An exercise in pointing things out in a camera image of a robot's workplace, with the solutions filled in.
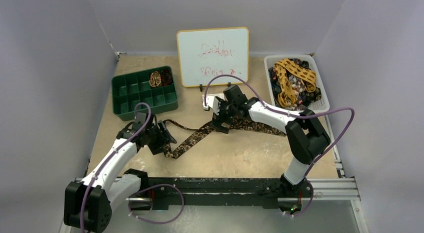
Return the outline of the brown floral tie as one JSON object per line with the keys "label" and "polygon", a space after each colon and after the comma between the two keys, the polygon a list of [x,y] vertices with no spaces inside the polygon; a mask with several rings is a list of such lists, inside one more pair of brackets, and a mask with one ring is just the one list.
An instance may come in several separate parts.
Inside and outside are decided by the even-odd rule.
{"label": "brown floral tie", "polygon": [[[181,144],[179,144],[175,149],[171,149],[170,143],[167,143],[164,146],[164,156],[169,159],[177,159],[180,156],[182,156],[185,152],[190,150],[193,146],[195,146],[197,143],[199,143],[202,139],[204,139],[206,136],[208,136],[212,132],[216,132],[216,130],[212,127],[212,122],[207,122],[200,128],[188,128],[186,126],[183,126],[172,119],[165,119],[162,121],[164,124],[171,123],[181,129],[187,130],[187,131],[193,131],[193,133],[185,139]],[[228,130],[242,130],[242,131],[250,131],[250,132],[258,132],[258,133],[265,133],[269,135],[274,136],[283,136],[285,137],[287,134],[283,131],[266,125],[264,123],[260,122],[254,122],[248,119],[241,119],[236,118],[233,123],[229,125],[227,128]]]}

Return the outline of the small white cardboard box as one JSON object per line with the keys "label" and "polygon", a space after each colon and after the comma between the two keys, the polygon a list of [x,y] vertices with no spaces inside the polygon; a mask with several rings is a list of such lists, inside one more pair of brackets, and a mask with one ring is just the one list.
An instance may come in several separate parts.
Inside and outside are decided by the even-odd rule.
{"label": "small white cardboard box", "polygon": [[223,93],[212,93],[202,96],[202,107],[204,111],[208,111],[209,109],[213,109],[214,111],[219,108],[219,100],[225,99],[225,95]]}

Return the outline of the green compartment tray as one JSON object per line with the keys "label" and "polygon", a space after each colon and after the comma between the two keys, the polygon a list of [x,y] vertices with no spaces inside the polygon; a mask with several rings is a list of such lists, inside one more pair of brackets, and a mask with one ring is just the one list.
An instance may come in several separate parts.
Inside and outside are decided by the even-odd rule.
{"label": "green compartment tray", "polygon": [[161,114],[174,111],[178,108],[178,96],[176,84],[151,88],[150,75],[154,71],[172,68],[168,65],[136,71],[132,73],[114,76],[111,79],[112,110],[115,116],[122,121],[131,121],[135,117],[135,109],[147,113],[148,109],[140,102],[149,105],[153,114]]}

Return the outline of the white plastic basket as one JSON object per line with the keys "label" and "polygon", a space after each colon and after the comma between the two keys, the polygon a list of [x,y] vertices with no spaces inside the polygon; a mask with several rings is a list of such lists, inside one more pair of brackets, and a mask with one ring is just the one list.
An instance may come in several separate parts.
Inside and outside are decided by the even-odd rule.
{"label": "white plastic basket", "polygon": [[290,111],[308,108],[315,113],[330,109],[318,66],[311,55],[268,55],[263,61],[274,106]]}

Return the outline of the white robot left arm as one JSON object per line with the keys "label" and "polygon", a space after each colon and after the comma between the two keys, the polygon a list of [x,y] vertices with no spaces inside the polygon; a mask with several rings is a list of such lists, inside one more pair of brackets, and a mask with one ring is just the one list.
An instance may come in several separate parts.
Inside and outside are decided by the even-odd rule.
{"label": "white robot left arm", "polygon": [[154,114],[137,113],[134,121],[118,132],[111,149],[94,170],[80,181],[68,184],[64,197],[65,225],[102,233],[115,209],[127,197],[142,198],[152,193],[146,172],[129,169],[122,177],[118,175],[140,148],[148,146],[155,155],[176,142],[165,123],[155,118]]}

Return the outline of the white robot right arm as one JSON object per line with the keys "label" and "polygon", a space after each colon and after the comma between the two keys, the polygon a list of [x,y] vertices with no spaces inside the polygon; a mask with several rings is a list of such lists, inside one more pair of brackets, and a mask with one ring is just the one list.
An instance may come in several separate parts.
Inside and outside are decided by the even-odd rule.
{"label": "white robot right arm", "polygon": [[224,97],[204,96],[203,108],[212,110],[211,125],[216,131],[227,134],[236,120],[246,120],[254,126],[264,125],[283,132],[293,155],[288,168],[282,175],[280,189],[288,197],[300,191],[308,168],[324,153],[331,140],[311,110],[290,113],[265,103],[258,97],[247,98],[237,85],[223,91]]}

